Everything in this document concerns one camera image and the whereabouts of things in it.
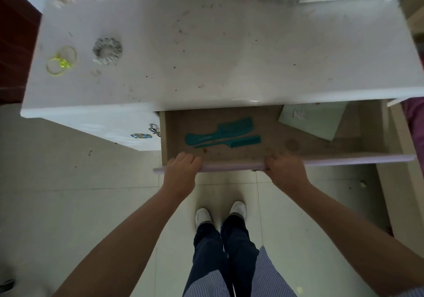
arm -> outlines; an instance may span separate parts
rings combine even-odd
[[[94,247],[53,297],[129,296],[162,229],[193,191],[200,164],[191,154],[171,159],[162,188]]]
[[[424,259],[314,187],[301,159],[276,155],[265,162],[272,182],[318,223],[377,294],[424,286]]]

teal comb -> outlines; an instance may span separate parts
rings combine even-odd
[[[185,141],[187,145],[197,145],[217,139],[234,138],[251,131],[253,131],[253,122],[252,118],[248,117],[231,123],[219,124],[218,130],[213,134],[187,134]]]
[[[199,147],[210,147],[212,145],[225,144],[232,149],[234,147],[244,147],[246,145],[253,145],[258,143],[261,143],[261,137],[259,135],[253,135],[253,136],[246,136],[244,138],[230,139],[225,141],[196,145],[194,148],[198,149]]]

left hand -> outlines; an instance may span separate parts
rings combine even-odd
[[[197,172],[202,164],[200,157],[181,152],[175,159],[168,161],[161,189],[183,201],[193,191]]]

light green paper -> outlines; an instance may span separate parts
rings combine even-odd
[[[284,105],[278,122],[332,141],[348,102]]]

hand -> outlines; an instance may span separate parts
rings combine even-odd
[[[265,159],[269,170],[264,172],[272,182],[284,193],[310,187],[302,160],[292,155],[276,154]]]
[[[179,153],[175,159],[168,161],[161,189],[182,202],[193,191],[194,178],[201,164],[200,157],[184,152]]]

